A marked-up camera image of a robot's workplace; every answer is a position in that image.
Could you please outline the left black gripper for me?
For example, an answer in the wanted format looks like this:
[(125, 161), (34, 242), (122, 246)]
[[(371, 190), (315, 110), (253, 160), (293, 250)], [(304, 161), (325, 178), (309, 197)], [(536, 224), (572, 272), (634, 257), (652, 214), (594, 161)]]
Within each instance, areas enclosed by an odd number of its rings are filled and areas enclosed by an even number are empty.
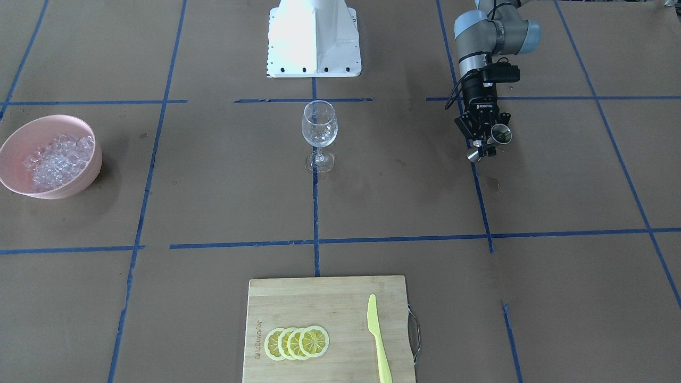
[(483, 81), (481, 74), (465, 74), (460, 80), (459, 93), (462, 95), (463, 112), (455, 124), (470, 145), (470, 161), (479, 162), (483, 157), (497, 155), (497, 142), (484, 140), (495, 136), (492, 128), (497, 124), (509, 125), (511, 114), (501, 112), (497, 104), (496, 84), (489, 86)]

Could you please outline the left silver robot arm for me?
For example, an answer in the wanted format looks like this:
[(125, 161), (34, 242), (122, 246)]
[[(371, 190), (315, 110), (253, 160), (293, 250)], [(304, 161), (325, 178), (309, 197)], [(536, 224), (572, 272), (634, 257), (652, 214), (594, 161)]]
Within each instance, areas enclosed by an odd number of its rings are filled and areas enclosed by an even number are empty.
[(497, 85), (520, 80), (520, 68), (508, 57), (532, 53), (542, 39), (542, 27), (520, 15), (521, 5), (521, 1), (476, 1), (474, 10), (455, 20), (460, 79), (447, 107), (462, 102), (455, 124), (472, 145), (470, 162), (495, 156), (497, 146), (513, 138), (511, 114), (498, 105)]

